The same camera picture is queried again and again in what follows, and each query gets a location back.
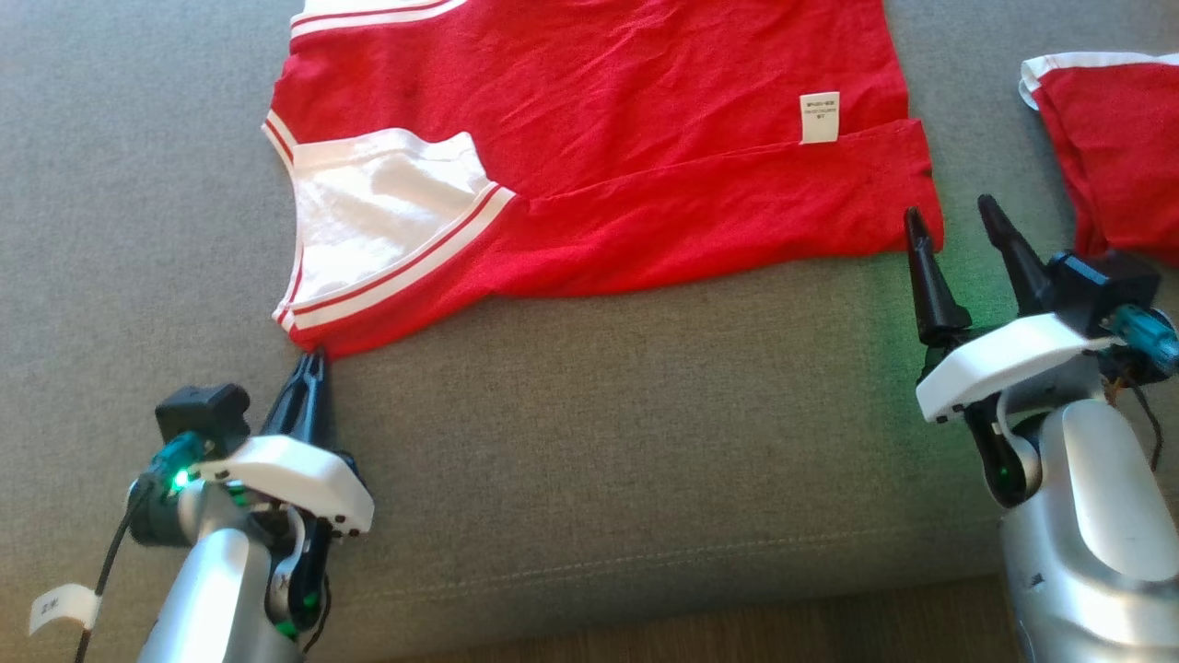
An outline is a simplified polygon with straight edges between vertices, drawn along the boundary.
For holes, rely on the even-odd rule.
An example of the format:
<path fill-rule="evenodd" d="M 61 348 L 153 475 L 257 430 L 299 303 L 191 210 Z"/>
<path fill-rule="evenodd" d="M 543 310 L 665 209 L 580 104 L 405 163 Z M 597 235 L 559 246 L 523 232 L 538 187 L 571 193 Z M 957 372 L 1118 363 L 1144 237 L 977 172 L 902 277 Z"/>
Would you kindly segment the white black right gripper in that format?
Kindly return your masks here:
<path fill-rule="evenodd" d="M 1043 261 L 992 193 L 981 193 L 976 204 L 986 237 L 1003 260 L 1020 319 L 961 344 L 918 381 L 918 411 L 930 424 L 951 418 L 956 406 L 982 401 L 1039 378 L 1082 352 L 1104 352 L 1120 343 L 1111 336 L 1088 337 L 1056 313 L 1049 313 L 1053 285 Z M 905 210 L 905 239 L 918 342 L 927 348 L 956 347 L 973 320 L 940 269 L 933 236 L 918 206 Z"/>

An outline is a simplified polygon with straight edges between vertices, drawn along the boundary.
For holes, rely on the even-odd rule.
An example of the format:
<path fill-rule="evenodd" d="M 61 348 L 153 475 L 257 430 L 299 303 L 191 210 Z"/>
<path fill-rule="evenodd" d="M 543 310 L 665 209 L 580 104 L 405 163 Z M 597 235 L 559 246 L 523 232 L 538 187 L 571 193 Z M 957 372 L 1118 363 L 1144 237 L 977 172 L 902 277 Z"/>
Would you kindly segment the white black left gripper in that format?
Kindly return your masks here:
<path fill-rule="evenodd" d="M 239 483 L 257 494 L 324 518 L 345 536 L 370 533 L 373 494 L 345 458 L 327 449 L 328 378 L 323 348 L 301 356 L 274 399 L 263 435 L 248 436 L 230 457 L 195 462 L 189 473 L 206 483 Z"/>

